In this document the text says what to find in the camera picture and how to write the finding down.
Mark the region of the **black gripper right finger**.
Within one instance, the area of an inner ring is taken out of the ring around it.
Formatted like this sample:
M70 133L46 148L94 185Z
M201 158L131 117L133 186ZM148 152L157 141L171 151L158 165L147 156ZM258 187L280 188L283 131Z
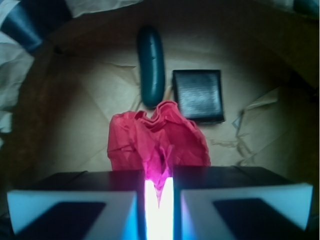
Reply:
M263 167L175 166L176 240L311 240L313 186Z

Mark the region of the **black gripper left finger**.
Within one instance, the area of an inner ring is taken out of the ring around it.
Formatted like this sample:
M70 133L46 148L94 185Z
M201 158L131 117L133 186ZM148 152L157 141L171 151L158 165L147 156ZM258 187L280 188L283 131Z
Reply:
M61 172L7 193L16 240L143 240L140 170Z

